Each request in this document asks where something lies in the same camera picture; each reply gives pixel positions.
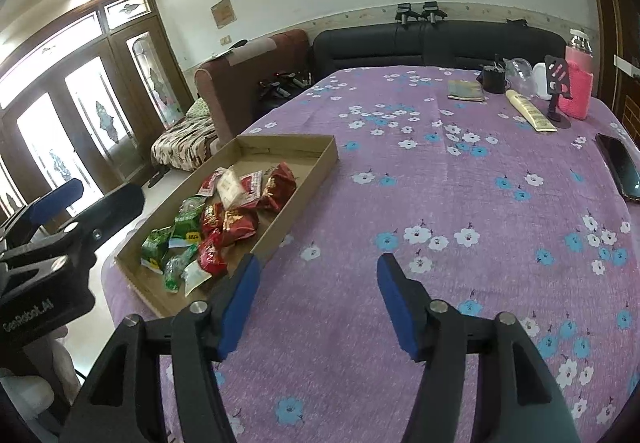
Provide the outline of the left white gloved hand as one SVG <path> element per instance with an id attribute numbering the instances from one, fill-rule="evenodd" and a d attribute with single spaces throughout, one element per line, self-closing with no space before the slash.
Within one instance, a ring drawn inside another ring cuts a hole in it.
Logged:
<path id="1" fill-rule="evenodd" d="M 63 342 L 63 326 L 16 351 L 1 350 L 1 385 L 26 426 L 53 437 L 39 417 L 56 400 L 70 406 L 80 390 L 80 381 L 70 352 Z"/>

